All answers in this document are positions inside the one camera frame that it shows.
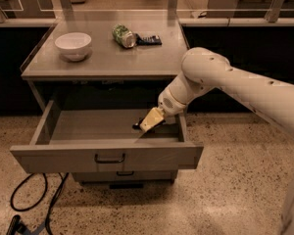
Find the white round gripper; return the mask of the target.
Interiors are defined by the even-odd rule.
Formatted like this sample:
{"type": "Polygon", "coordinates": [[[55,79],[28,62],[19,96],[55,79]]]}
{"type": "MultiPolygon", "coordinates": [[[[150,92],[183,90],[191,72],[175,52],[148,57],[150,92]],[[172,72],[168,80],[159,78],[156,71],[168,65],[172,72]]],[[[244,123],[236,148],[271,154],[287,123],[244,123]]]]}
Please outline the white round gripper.
{"type": "Polygon", "coordinates": [[[144,119],[148,122],[162,120],[165,119],[165,116],[169,117],[180,114],[186,108],[184,104],[174,99],[167,87],[158,97],[158,107],[152,108],[144,119]]]}

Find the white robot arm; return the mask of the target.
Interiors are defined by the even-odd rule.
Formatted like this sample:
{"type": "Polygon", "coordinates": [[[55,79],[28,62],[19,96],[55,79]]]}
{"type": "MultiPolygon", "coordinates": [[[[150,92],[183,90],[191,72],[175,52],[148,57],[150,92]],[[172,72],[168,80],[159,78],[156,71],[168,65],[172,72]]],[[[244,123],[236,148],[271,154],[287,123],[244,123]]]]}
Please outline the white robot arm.
{"type": "MultiPolygon", "coordinates": [[[[235,68],[226,57],[202,47],[186,51],[180,68],[160,93],[158,105],[140,121],[142,131],[182,113],[193,100],[217,88],[294,140],[294,84],[235,68]]],[[[294,235],[294,177],[284,200],[278,235],[294,235]]]]}

